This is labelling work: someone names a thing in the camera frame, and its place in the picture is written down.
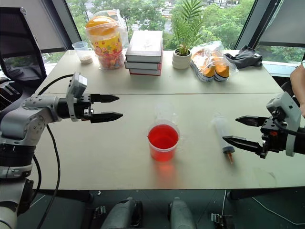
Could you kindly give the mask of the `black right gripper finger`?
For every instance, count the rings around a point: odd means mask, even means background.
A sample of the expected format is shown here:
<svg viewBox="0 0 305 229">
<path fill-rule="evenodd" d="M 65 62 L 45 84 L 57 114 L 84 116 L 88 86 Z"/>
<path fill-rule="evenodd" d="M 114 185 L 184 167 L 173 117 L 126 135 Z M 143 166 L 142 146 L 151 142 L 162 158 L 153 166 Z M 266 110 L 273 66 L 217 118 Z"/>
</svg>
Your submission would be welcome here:
<svg viewBox="0 0 305 229">
<path fill-rule="evenodd" d="M 223 136 L 222 139 L 239 149 L 253 152 L 260 157 L 266 157 L 265 152 L 263 152 L 263 148 L 257 142 L 248 141 L 245 138 L 237 136 Z"/>
<path fill-rule="evenodd" d="M 260 117 L 260 116 L 251 116 L 251 115 L 245 115 L 236 118 L 235 120 L 237 122 L 240 122 L 247 126 L 255 126 L 259 127 L 262 126 L 265 122 L 265 120 L 268 119 L 267 117 Z"/>
</svg>

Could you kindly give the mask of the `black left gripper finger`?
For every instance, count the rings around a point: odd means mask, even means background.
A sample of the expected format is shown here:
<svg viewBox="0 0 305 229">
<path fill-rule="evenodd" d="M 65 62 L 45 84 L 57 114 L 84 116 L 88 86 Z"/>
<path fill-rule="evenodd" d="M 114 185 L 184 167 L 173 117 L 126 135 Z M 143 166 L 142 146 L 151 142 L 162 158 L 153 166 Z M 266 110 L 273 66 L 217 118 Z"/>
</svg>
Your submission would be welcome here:
<svg viewBox="0 0 305 229">
<path fill-rule="evenodd" d="M 91 103 L 111 103 L 120 98 L 112 94 L 90 94 Z"/>
<path fill-rule="evenodd" d="M 115 121 L 119 118 L 123 117 L 123 114 L 118 112 L 103 112 L 100 114 L 93 114 L 90 117 L 91 123 L 105 123 Z"/>
</svg>

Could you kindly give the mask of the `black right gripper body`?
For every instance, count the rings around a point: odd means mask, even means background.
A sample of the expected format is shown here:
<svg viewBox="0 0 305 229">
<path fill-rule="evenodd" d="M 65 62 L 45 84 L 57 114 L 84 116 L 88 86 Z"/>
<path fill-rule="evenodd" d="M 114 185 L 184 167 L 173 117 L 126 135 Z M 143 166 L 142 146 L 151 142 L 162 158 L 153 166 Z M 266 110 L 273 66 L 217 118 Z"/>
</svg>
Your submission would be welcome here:
<svg viewBox="0 0 305 229">
<path fill-rule="evenodd" d="M 260 158 L 265 159 L 269 151 L 276 153 L 285 151 L 286 133 L 275 125 L 272 118 L 264 120 L 260 131 L 263 140 L 262 150 L 259 153 Z"/>
</svg>

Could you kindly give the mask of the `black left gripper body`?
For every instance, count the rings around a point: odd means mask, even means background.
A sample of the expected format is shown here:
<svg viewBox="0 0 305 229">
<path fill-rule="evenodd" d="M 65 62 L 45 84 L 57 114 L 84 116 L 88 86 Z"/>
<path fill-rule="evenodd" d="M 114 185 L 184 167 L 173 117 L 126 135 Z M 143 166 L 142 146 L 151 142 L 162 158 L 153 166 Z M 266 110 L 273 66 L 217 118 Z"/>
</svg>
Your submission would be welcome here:
<svg viewBox="0 0 305 229">
<path fill-rule="evenodd" d="M 91 107 L 91 95 L 85 94 L 82 95 L 76 101 L 76 118 L 82 121 L 90 121 L 93 122 L 93 109 Z"/>
</svg>

